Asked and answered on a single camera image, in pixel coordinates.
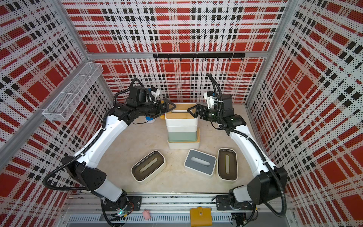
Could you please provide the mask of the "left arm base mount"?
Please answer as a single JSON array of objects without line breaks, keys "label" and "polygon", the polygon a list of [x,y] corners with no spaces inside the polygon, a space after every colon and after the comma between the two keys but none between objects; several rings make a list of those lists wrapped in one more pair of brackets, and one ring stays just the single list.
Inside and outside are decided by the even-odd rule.
[{"label": "left arm base mount", "polygon": [[101,199],[101,207],[104,211],[131,212],[139,211],[141,202],[142,196],[121,196],[117,201],[111,201],[104,197]]}]

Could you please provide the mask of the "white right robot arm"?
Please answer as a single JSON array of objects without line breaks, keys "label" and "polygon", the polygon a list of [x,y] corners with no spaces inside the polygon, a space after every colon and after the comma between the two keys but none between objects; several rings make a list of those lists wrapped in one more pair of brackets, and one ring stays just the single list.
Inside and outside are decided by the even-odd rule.
[{"label": "white right robot arm", "polygon": [[247,202],[253,206],[264,204],[277,217],[283,218],[287,212],[285,186],[287,172],[276,165],[259,147],[242,116],[234,113],[230,95],[210,96],[205,94],[207,105],[197,104],[188,108],[194,118],[217,123],[237,144],[251,169],[253,179],[246,186],[231,189],[229,204],[239,210]]}]

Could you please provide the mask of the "white bamboo-lid box corner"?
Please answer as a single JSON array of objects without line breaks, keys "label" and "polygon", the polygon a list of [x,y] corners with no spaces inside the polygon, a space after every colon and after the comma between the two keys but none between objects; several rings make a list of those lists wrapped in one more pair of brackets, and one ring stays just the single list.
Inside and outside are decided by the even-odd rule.
[{"label": "white bamboo-lid box corner", "polygon": [[167,126],[196,126],[198,119],[193,117],[187,110],[196,103],[176,103],[176,108],[165,114]]}]

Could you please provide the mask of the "white box grey lid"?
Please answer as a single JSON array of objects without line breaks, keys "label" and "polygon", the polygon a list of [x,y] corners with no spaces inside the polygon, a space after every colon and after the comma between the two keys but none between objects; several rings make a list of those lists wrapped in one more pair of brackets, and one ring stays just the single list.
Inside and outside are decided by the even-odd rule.
[{"label": "white box grey lid", "polygon": [[186,170],[211,178],[216,168],[216,157],[205,152],[190,149],[184,162]]}]

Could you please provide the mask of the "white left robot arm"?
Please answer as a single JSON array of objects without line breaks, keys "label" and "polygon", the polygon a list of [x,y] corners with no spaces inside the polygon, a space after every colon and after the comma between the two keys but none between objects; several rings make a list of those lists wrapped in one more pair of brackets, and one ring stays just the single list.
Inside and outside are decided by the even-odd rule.
[{"label": "white left robot arm", "polygon": [[[139,116],[157,118],[175,108],[176,104],[168,99],[153,103],[115,104],[105,114],[101,128],[91,140],[74,156],[65,156],[62,165],[47,174],[43,185],[57,191],[86,190],[111,202],[123,203],[126,192],[108,180],[106,173],[97,169],[100,160],[113,141]],[[67,188],[51,185],[49,179],[62,169],[67,170],[81,186]]]}]

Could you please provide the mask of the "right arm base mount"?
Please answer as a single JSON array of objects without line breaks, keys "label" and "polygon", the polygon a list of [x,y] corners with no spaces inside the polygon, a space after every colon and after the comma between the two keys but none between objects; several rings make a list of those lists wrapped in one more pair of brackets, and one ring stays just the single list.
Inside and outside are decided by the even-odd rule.
[{"label": "right arm base mount", "polygon": [[252,211],[253,204],[249,201],[232,205],[228,195],[217,195],[212,201],[216,204],[218,211]]}]

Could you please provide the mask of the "mint green square tissue box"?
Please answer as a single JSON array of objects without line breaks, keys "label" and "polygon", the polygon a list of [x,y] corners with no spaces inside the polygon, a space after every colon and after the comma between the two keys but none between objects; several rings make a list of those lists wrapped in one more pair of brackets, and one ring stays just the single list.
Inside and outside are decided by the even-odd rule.
[{"label": "mint green square tissue box", "polygon": [[169,132],[168,142],[195,142],[198,140],[198,132]]}]

